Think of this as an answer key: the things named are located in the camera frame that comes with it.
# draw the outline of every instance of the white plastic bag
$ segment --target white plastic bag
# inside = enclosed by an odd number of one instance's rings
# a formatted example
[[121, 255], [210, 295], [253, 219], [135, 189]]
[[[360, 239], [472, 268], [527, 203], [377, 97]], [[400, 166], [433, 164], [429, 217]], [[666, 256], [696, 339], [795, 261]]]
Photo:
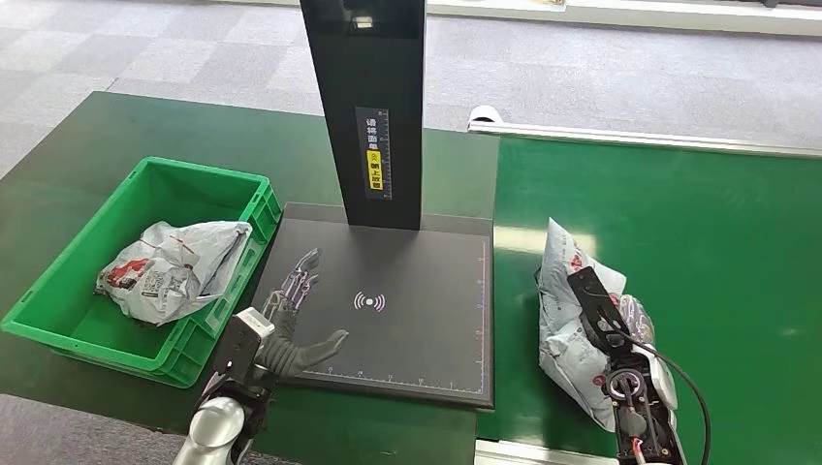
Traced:
[[583, 309], [567, 281], [569, 275], [586, 266], [593, 267], [606, 291], [618, 301], [625, 289], [625, 276], [589, 257], [568, 231], [550, 219], [537, 276], [541, 303], [539, 364], [600, 426], [614, 431], [611, 402], [601, 388], [608, 359], [585, 336], [580, 320]]
[[225, 292], [250, 234], [245, 222], [155, 223], [103, 268], [96, 291], [131, 318], [179, 320]]

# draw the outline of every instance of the black platform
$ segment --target black platform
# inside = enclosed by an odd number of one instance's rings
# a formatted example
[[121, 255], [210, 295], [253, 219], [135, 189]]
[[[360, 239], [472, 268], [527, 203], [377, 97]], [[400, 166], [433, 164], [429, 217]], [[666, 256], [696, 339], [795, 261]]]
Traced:
[[253, 304], [308, 250], [320, 282], [295, 341], [350, 332], [298, 383], [492, 408], [491, 221], [423, 215], [422, 230], [349, 226], [342, 207], [289, 203]]

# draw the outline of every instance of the green plastic crate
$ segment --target green plastic crate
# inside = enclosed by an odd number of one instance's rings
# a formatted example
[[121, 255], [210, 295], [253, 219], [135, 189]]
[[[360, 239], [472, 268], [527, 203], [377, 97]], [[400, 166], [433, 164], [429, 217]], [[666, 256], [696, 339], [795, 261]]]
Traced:
[[[0, 327], [64, 356], [189, 388], [203, 371], [281, 213], [264, 176], [146, 158]], [[188, 317], [155, 327], [125, 317], [110, 298], [93, 291], [97, 273], [161, 220], [173, 226], [239, 220], [250, 223], [254, 231], [221, 298]]]

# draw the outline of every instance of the floor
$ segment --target floor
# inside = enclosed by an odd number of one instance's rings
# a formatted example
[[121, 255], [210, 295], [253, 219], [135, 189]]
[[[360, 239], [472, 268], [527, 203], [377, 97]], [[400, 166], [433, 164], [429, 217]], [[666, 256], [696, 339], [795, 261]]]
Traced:
[[[821, 78], [818, 40], [431, 17], [425, 124], [461, 131], [488, 104], [512, 122], [822, 147]], [[297, 9], [0, 0], [0, 177], [93, 90], [322, 114]], [[8, 396], [0, 418], [0, 465], [166, 464], [181, 443]]]

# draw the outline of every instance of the robotic arm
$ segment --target robotic arm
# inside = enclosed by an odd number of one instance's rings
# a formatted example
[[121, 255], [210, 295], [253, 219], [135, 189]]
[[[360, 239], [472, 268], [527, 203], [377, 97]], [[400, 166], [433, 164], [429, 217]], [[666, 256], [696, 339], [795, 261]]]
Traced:
[[603, 391], [616, 418], [619, 465], [686, 465], [677, 436], [677, 396], [671, 373], [631, 331], [593, 268], [568, 276], [583, 307], [583, 327], [591, 344], [608, 356]]
[[238, 465], [263, 427], [276, 382], [336, 355], [344, 330], [310, 347], [292, 342], [300, 305], [318, 275], [313, 249], [294, 266], [263, 311], [247, 308], [229, 320], [215, 352], [211, 379], [198, 401], [174, 465]]

